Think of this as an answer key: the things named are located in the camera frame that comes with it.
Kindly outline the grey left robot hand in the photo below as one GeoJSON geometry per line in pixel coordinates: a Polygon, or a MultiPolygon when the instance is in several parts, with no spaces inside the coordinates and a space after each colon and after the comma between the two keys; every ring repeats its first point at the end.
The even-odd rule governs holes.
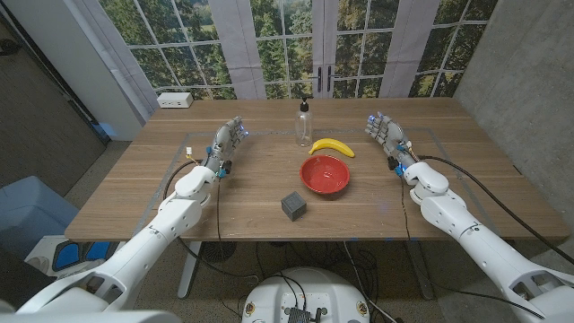
{"type": "Polygon", "coordinates": [[[218,175],[225,163],[229,163],[240,145],[248,137],[248,131],[243,126],[241,116],[236,116],[223,124],[216,132],[209,146],[204,166],[218,175]]]}

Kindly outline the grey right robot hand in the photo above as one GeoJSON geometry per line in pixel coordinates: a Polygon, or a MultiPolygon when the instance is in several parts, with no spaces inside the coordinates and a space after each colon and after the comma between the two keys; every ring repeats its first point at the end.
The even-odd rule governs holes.
{"type": "Polygon", "coordinates": [[[383,147],[388,168],[398,176],[418,161],[405,131],[391,117],[381,112],[370,115],[365,132],[383,147]]]}

